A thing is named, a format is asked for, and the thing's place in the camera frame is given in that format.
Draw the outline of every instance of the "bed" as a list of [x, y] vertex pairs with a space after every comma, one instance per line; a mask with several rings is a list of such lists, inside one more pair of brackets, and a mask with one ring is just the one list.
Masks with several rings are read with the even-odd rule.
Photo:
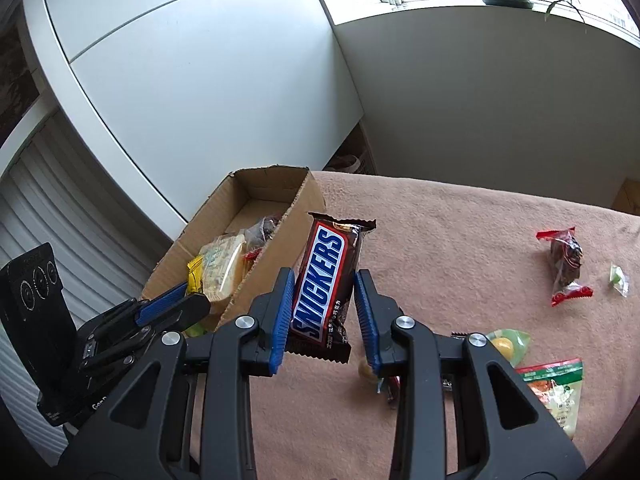
[[[375, 218], [360, 268], [381, 294], [434, 332], [517, 328], [532, 345], [522, 365], [584, 362], [574, 442], [587, 464], [605, 449], [640, 394], [640, 219], [612, 210], [422, 180], [314, 173], [327, 212]], [[582, 280], [592, 298], [550, 306], [548, 243], [540, 230], [576, 226]], [[628, 298], [609, 288], [612, 262], [630, 276]], [[388, 478], [396, 412], [358, 375], [364, 356], [355, 308], [347, 365], [286, 354], [274, 378], [252, 379], [260, 480]], [[455, 471], [453, 420], [447, 468]]]

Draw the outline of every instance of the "blue gripper pad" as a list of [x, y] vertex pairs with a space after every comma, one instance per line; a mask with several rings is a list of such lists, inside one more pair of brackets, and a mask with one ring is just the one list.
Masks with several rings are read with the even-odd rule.
[[145, 326], [151, 323], [156, 317], [164, 314], [174, 304], [184, 297], [184, 293], [187, 291], [187, 284], [175, 286], [171, 290], [168, 290], [162, 296], [159, 296], [151, 301], [147, 306], [140, 309], [138, 317], [136, 319], [136, 325]]

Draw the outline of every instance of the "snack bag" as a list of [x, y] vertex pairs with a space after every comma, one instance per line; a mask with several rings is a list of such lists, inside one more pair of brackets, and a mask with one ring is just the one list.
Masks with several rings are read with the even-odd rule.
[[187, 263], [187, 294], [202, 292], [202, 254]]
[[582, 360], [518, 368], [517, 373], [554, 416], [570, 439], [574, 438], [582, 389]]
[[262, 248], [276, 231], [281, 217], [282, 215], [264, 216], [248, 229], [241, 231], [246, 239], [245, 260], [255, 260], [260, 255]]
[[202, 292], [214, 313], [222, 312], [244, 278], [243, 235], [223, 235], [200, 249]]
[[514, 330], [512, 328], [503, 328], [494, 330], [486, 335], [486, 338], [493, 343], [498, 352], [507, 359], [511, 366], [516, 367], [522, 361], [524, 354], [529, 349], [531, 336], [526, 332]]
[[198, 337], [199, 335], [206, 334], [207, 331], [200, 323], [196, 323], [191, 325], [187, 330], [184, 330], [182, 333], [187, 337]]
[[593, 295], [590, 286], [583, 286], [577, 281], [582, 265], [582, 248], [574, 234], [575, 227], [564, 231], [541, 231], [536, 234], [538, 240], [551, 242], [550, 260], [556, 276], [551, 306], [571, 298], [588, 298]]

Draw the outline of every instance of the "snickers bar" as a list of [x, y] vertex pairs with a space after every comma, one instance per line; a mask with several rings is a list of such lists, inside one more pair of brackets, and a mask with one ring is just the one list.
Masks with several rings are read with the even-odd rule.
[[314, 218], [296, 280], [287, 351], [346, 363], [351, 346], [344, 328], [362, 235], [376, 221]]

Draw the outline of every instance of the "white wall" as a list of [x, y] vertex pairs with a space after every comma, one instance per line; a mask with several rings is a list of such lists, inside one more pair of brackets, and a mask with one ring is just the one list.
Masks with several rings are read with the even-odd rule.
[[321, 170], [362, 116], [318, 0], [177, 0], [99, 41], [71, 69], [187, 220], [229, 171]]
[[504, 7], [335, 27], [378, 170], [610, 206], [640, 176], [640, 50]]

